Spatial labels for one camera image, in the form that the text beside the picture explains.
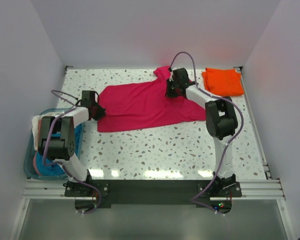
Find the magenta t shirt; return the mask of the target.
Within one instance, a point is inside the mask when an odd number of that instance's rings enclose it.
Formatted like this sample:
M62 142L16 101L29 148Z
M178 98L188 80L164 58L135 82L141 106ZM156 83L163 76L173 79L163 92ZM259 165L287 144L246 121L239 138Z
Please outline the magenta t shirt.
M166 97L167 66L158 67L155 80L109 85L99 95L105 116L97 122L101 133L155 128L183 122L205 121L206 111L182 96Z

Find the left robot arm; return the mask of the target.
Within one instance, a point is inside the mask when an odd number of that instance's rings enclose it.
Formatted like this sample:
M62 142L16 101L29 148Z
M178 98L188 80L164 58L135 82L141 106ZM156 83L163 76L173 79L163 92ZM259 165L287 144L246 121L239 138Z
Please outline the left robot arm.
M77 183L75 189L82 196L89 196L94 184L88 180L89 170L76 154L75 128L106 115L99 101L100 95L95 90L84 90L71 108L56 116L42 117L40 124L37 151L42 155L42 164L59 166L70 182Z

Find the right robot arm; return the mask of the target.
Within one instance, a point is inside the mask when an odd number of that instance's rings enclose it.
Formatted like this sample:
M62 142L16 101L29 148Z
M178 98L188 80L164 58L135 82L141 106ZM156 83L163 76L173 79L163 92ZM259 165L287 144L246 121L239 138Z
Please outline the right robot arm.
M229 97L221 97L203 90L196 81L190 81L185 68L172 70L166 80L168 98L184 97L205 110L206 129L213 138L215 149L215 170L213 177L220 179L213 183L213 192L220 197L230 190L225 179L235 179L231 142L238 127L235 106Z

